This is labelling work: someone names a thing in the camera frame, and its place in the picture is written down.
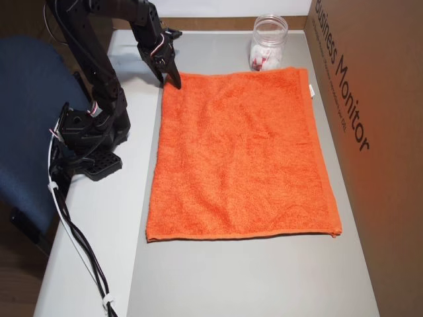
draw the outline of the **white cable clip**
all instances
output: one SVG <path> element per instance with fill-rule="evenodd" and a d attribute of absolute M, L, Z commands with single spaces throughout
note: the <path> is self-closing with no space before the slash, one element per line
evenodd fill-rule
<path fill-rule="evenodd" d="M 112 304 L 113 302 L 114 302 L 114 298 L 113 298 L 112 294 L 110 294 L 110 293 L 106 294 L 103 297 L 103 307 L 104 307 L 104 309 L 107 311 L 107 304 L 110 303 L 110 305 L 113 306 L 113 304 Z"/>
<path fill-rule="evenodd" d="M 55 182 L 55 181 L 51 181 L 49 184 L 48 184 L 48 189 L 50 190 L 50 192 L 52 193 L 52 194 L 54 194 L 54 189 L 55 188 L 59 188 L 59 186 L 58 186 L 58 184 Z"/>

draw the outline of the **glass jar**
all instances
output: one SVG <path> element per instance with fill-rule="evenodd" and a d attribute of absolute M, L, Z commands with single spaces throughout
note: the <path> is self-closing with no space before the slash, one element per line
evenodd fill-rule
<path fill-rule="evenodd" d="M 250 68 L 255 71 L 277 69 L 288 35 L 288 23 L 277 15 L 262 15 L 256 19 L 250 47 Z"/>

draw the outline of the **white cotton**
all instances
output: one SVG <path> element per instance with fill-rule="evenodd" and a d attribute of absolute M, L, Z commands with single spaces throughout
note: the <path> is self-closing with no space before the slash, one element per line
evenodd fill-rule
<path fill-rule="evenodd" d="M 282 61 L 282 48 L 265 48 L 253 45 L 250 51 L 250 67 L 257 71 L 268 71 L 280 67 Z"/>

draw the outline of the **chair seat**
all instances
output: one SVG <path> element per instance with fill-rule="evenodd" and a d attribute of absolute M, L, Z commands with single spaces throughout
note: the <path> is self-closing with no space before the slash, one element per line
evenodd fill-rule
<path fill-rule="evenodd" d="M 0 40 L 0 197 L 45 233 L 56 212 L 48 191 L 49 128 L 65 102 L 88 109 L 53 47 L 26 36 Z"/>

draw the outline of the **black robotic arm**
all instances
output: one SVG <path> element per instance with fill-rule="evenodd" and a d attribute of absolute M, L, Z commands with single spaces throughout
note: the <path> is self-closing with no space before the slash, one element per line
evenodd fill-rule
<path fill-rule="evenodd" d="M 181 82 L 174 62 L 173 40 L 182 33 L 162 28 L 154 4 L 146 0 L 47 2 L 70 50 L 93 85 L 93 98 L 102 109 L 99 115 L 93 117 L 85 112 L 72 110 L 69 105 L 63 107 L 58 134 L 77 156 L 71 160 L 62 159 L 59 163 L 62 169 L 82 172 L 91 179 L 98 180 L 122 166 L 122 162 L 112 151 L 126 140 L 130 120 L 124 91 L 106 52 L 95 36 L 88 15 L 127 20 L 138 42 L 137 48 L 142 60 L 161 82 L 162 73 L 168 73 L 177 88 L 181 87 Z"/>

